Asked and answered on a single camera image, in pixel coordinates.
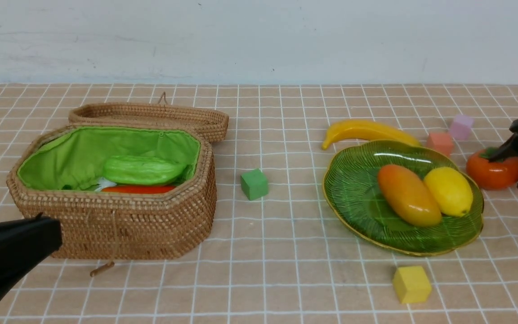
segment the purple cube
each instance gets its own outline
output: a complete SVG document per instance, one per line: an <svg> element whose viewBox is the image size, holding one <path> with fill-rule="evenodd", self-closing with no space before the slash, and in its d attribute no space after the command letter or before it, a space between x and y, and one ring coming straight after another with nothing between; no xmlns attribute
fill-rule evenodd
<svg viewBox="0 0 518 324"><path fill-rule="evenodd" d="M466 115L456 115L449 129L449 134L459 141L464 141L471 135L474 119Z"/></svg>

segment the white wall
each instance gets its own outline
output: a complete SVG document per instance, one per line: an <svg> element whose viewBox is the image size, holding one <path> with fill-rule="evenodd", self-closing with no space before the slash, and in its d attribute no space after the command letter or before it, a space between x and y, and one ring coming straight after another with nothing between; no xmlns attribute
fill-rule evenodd
<svg viewBox="0 0 518 324"><path fill-rule="evenodd" d="M518 83L518 0L0 0L0 82Z"/></svg>

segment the yellow banana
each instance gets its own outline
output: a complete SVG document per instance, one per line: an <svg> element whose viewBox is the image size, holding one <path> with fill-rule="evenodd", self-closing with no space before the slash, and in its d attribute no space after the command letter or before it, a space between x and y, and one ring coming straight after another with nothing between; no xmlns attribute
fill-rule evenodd
<svg viewBox="0 0 518 324"><path fill-rule="evenodd" d="M367 141L393 140L411 146L421 146L421 143L415 137L389 125L366 119L346 119L345 121L334 123L327 129L327 135L321 148L326 150L329 145L348 138Z"/></svg>

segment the orange mango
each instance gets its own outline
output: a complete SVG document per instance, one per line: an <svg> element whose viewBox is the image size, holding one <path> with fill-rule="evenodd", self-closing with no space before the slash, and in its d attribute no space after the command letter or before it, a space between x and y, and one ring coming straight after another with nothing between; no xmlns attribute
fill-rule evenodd
<svg viewBox="0 0 518 324"><path fill-rule="evenodd" d="M387 164L380 168L377 182L389 206L407 223L417 227L441 223L437 201L415 172L404 166Z"/></svg>

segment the orange persimmon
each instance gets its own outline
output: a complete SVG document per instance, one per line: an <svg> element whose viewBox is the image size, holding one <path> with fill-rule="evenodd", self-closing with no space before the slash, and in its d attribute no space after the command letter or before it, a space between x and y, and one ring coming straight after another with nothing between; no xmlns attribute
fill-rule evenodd
<svg viewBox="0 0 518 324"><path fill-rule="evenodd" d="M518 156L489 162L489 156L496 150L495 147L479 150L467 160L467 175L481 189L502 190L518 182Z"/></svg>

